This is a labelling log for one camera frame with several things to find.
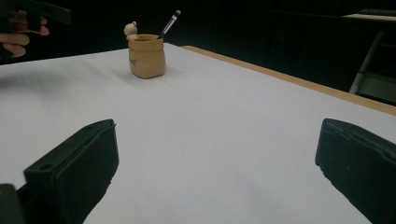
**white table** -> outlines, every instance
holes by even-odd
[[[165,75],[128,49],[0,68],[0,181],[114,119],[120,166],[85,223],[370,223],[315,165],[323,119],[396,142],[396,117],[165,44]]]

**wooden table edge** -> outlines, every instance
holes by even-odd
[[[247,69],[251,69],[253,71],[257,71],[260,73],[264,73],[266,75],[272,76],[272,77],[276,77],[303,87],[306,87],[308,89],[314,90],[314,91],[320,91],[323,92],[325,94],[337,97],[339,99],[348,101],[350,103],[356,104],[356,105],[362,105],[368,108],[372,108],[374,110],[377,111],[381,111],[393,116],[396,116],[396,106],[393,105],[387,105],[375,100],[371,100],[371,99],[367,99],[364,97],[361,97],[359,95],[354,95],[352,93],[349,92],[345,92],[345,91],[339,91],[337,89],[334,88],[330,88],[330,87],[326,87],[311,81],[307,81],[298,77],[293,77],[287,74],[283,74],[268,68],[264,68],[264,67],[260,67],[258,65],[252,64],[252,63],[246,63],[240,60],[237,60],[235,58],[231,58],[231,57],[227,57],[221,54],[217,54],[215,52],[206,50],[206,49],[199,49],[196,48],[194,46],[181,46],[184,49],[188,49],[191,51],[194,51],[196,53],[200,53],[218,60],[222,60],[226,63],[233,63],[242,67],[245,67]]]

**black and white pen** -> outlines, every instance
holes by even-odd
[[[163,29],[163,32],[158,36],[158,39],[162,39],[166,35],[166,32],[168,32],[169,28],[171,28],[173,23],[177,20],[177,17],[180,15],[180,13],[181,13],[180,10],[177,10],[175,12],[175,14],[172,16],[171,20],[168,22],[168,24]]]

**brown pen holder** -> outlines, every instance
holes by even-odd
[[[163,75],[166,68],[163,39],[157,39],[157,35],[138,36],[138,39],[128,41],[132,73],[141,78]]]

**hand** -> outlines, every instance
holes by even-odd
[[[29,44],[30,39],[26,33],[35,33],[38,35],[49,35],[50,30],[45,26],[47,19],[41,18],[41,29],[39,32],[31,31],[27,24],[26,12],[19,11],[15,13],[15,17],[9,19],[11,34],[0,34],[0,42],[3,47],[13,53],[12,57],[21,57],[26,53],[24,46]]]

